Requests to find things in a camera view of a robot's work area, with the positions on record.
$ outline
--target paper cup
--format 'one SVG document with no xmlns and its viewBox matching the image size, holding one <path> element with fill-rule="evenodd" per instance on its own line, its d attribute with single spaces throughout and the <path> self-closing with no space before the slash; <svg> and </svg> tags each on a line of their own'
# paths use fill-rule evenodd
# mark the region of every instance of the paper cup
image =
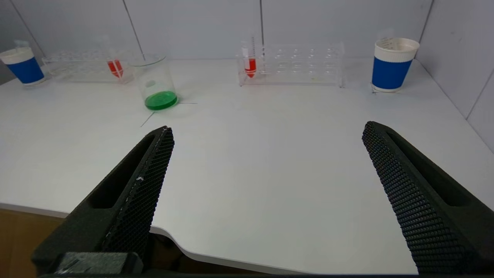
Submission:
<svg viewBox="0 0 494 278">
<path fill-rule="evenodd" d="M 420 44 L 414 40 L 393 38 L 375 43 L 372 89 L 392 93 L 401 89 Z"/>
<path fill-rule="evenodd" d="M 44 81 L 43 72 L 30 47 L 21 47 L 0 53 L 0 59 L 26 86 Z"/>
</svg>

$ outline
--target glass beaker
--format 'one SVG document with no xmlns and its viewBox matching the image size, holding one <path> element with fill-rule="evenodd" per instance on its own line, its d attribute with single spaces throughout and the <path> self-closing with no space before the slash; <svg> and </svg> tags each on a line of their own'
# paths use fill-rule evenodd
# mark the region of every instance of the glass beaker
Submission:
<svg viewBox="0 0 494 278">
<path fill-rule="evenodd" d="M 168 59 L 162 54 L 139 54 L 132 57 L 134 79 L 139 86 L 144 105 L 150 110 L 169 108 L 178 103 Z"/>
</svg>

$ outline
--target red liquid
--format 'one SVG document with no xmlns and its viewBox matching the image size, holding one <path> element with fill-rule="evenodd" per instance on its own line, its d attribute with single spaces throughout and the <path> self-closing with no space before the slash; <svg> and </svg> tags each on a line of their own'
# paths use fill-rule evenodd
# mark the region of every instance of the red liquid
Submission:
<svg viewBox="0 0 494 278">
<path fill-rule="evenodd" d="M 248 60 L 248 65 L 249 65 L 249 68 L 245 68 L 246 70 L 246 73 L 247 73 L 247 76 L 249 76 L 250 78 L 254 77 L 254 74 L 255 74 L 255 71 L 256 71 L 256 65 L 255 65 L 255 58 L 250 58 Z"/>
<path fill-rule="evenodd" d="M 124 72 L 124 70 L 122 69 L 122 65 L 120 65 L 119 60 L 108 61 L 107 63 L 110 71 L 113 75 L 115 75 L 115 77 L 122 77 L 122 73 Z"/>
</svg>

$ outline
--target textured grip pad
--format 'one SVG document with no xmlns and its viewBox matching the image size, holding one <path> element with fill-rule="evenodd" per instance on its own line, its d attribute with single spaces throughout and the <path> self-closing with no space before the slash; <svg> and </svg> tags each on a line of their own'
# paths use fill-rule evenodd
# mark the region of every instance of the textured grip pad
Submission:
<svg viewBox="0 0 494 278">
<path fill-rule="evenodd" d="M 493 211 L 391 128 L 367 122 L 362 140 L 418 272 L 492 273 Z"/>
</svg>

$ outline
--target beaker rim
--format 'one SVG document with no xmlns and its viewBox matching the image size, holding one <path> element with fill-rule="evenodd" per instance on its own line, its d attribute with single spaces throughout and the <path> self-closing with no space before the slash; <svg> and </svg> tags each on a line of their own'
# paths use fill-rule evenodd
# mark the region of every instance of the beaker rim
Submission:
<svg viewBox="0 0 494 278">
<path fill-rule="evenodd" d="M 163 54 L 138 54 L 132 56 L 128 64 L 131 67 L 145 67 L 159 63 L 165 58 L 166 55 Z"/>
</svg>

